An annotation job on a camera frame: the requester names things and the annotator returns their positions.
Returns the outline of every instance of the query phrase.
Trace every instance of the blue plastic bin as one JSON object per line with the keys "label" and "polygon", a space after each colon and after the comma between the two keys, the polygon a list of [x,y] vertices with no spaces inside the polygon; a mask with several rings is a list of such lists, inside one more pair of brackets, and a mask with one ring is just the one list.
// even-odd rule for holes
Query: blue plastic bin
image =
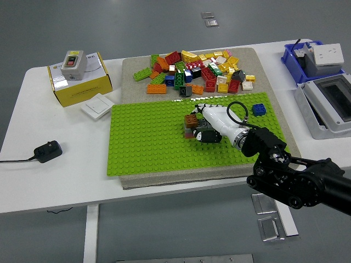
{"label": "blue plastic bin", "polygon": [[[305,42],[296,44],[296,46],[294,47],[294,50],[303,48],[304,43]],[[323,45],[321,41],[310,41],[309,43],[316,43],[317,45]],[[285,45],[285,52],[284,52],[284,56],[281,58],[281,61],[285,64],[285,66],[289,70],[296,84],[305,83],[308,81],[313,81],[315,79],[326,78],[329,76],[345,73],[345,71],[340,70],[339,73],[337,74],[331,74],[326,76],[315,76],[311,78],[307,77],[303,69],[300,67],[300,64],[297,62],[293,54],[293,51],[291,50],[293,46],[294,44]]]}

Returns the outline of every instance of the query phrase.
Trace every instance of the black power adapter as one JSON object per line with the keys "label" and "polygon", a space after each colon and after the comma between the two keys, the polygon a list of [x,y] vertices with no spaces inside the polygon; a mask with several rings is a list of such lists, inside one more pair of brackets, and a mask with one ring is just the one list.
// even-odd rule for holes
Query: black power adapter
{"label": "black power adapter", "polygon": [[45,163],[62,154],[61,146],[57,141],[49,141],[47,144],[34,149],[34,158]]}

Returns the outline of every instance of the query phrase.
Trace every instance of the white lego brick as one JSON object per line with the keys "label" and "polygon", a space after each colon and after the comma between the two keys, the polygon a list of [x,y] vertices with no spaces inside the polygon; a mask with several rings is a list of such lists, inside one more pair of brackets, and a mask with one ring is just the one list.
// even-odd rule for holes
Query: white lego brick
{"label": "white lego brick", "polygon": [[216,85],[218,85],[218,84],[225,84],[226,82],[227,82],[227,77],[217,76]]}
{"label": "white lego brick", "polygon": [[313,46],[317,66],[341,65],[344,63],[340,44]]}
{"label": "white lego brick", "polygon": [[98,119],[107,113],[114,103],[102,96],[100,93],[87,100],[82,105],[82,110],[93,119]]}
{"label": "white lego brick", "polygon": [[242,90],[244,90],[244,91],[253,90],[252,82],[251,81],[244,81],[242,83]]}
{"label": "white lego brick", "polygon": [[221,65],[221,64],[225,63],[226,61],[227,61],[227,59],[222,57],[222,56],[219,56],[216,58],[216,62],[218,65]]}
{"label": "white lego brick", "polygon": [[209,60],[209,59],[206,59],[206,60],[204,60],[202,63],[205,65],[205,67],[208,67],[208,64],[209,64],[209,63],[212,63],[212,61]]}

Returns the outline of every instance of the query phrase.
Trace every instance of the blue lego brick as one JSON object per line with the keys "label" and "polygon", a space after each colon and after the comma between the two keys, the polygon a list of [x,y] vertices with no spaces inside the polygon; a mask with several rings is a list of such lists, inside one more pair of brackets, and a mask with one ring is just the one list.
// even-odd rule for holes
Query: blue lego brick
{"label": "blue lego brick", "polygon": [[265,110],[265,107],[264,107],[263,103],[261,103],[261,104],[254,104],[252,106],[252,112],[253,112],[253,115],[255,117],[265,115],[266,110]]}
{"label": "blue lego brick", "polygon": [[193,76],[192,76],[190,70],[184,71],[184,77],[185,77],[185,82],[186,83],[190,83],[190,82],[193,81]]}
{"label": "blue lego brick", "polygon": [[165,84],[167,87],[174,87],[174,76],[166,76]]}

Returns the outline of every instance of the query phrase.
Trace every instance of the switch box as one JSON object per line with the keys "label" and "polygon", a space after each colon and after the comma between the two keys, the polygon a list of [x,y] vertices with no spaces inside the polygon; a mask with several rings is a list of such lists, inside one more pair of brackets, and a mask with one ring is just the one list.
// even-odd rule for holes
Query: switch box
{"label": "switch box", "polygon": [[81,81],[87,68],[87,56],[82,50],[70,50],[61,67],[62,75],[68,81]]}

